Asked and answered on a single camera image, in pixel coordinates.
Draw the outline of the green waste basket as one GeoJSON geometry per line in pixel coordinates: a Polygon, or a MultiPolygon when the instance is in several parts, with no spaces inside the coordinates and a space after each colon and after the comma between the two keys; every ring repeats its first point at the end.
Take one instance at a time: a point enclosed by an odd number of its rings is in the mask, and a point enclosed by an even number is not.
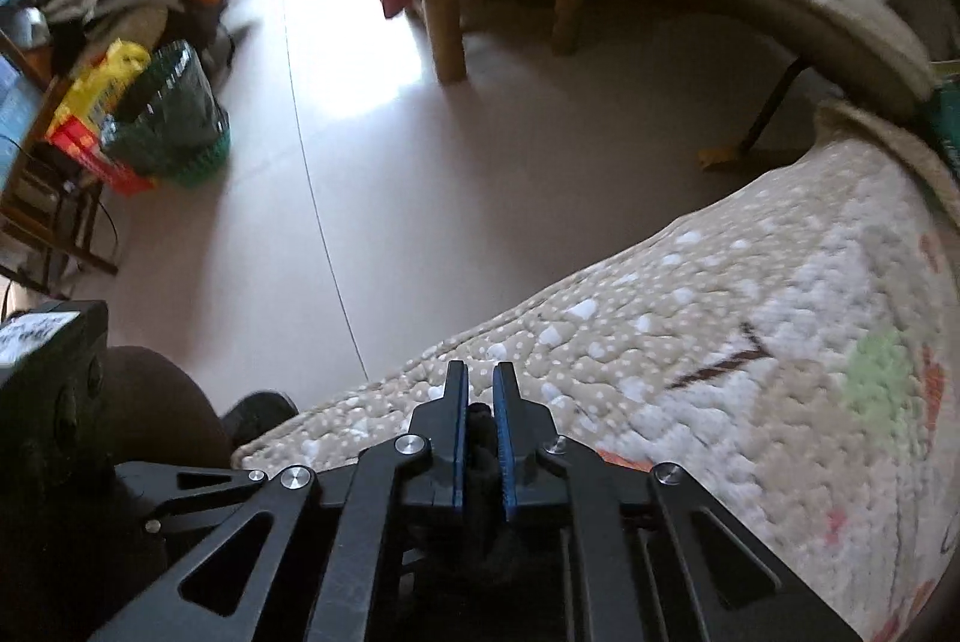
{"type": "Polygon", "coordinates": [[[99,143],[137,176],[195,187],[228,160],[228,112],[197,51],[185,41],[158,50],[104,117],[99,143]]]}

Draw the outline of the yellow red package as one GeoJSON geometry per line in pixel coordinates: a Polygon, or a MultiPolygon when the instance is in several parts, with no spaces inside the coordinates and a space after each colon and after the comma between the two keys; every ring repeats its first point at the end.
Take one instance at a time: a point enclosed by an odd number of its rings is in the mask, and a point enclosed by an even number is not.
{"type": "Polygon", "coordinates": [[[101,133],[107,117],[149,60],[151,54],[140,44],[114,41],[96,64],[83,68],[71,82],[46,132],[47,143],[126,197],[148,192],[156,182],[111,160],[101,145],[101,133]]]}

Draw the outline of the dark wooden stand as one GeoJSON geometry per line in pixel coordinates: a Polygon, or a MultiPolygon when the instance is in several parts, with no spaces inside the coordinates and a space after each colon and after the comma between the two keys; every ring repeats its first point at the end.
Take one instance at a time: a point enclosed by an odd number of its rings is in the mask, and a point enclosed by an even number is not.
{"type": "Polygon", "coordinates": [[[93,250],[109,211],[104,182],[46,142],[70,83],[46,82],[9,38],[2,39],[2,277],[59,299],[71,266],[114,277],[114,259],[93,250]]]}

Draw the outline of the patterned quilted bedspread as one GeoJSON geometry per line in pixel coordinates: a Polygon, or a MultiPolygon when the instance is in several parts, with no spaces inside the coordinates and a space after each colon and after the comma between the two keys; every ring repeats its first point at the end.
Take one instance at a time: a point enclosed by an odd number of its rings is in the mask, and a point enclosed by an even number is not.
{"type": "Polygon", "coordinates": [[[958,585],[958,182],[844,103],[788,167],[335,395],[231,461],[345,465],[498,362],[565,436],[675,461],[867,640],[950,631],[958,585]]]}

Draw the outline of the green cardboard box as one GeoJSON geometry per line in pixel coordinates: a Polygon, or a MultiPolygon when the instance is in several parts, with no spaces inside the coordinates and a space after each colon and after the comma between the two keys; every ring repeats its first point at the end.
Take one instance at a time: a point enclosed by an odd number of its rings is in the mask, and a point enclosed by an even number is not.
{"type": "Polygon", "coordinates": [[[957,82],[942,85],[926,107],[929,130],[942,160],[960,179],[960,89],[957,82]]]}

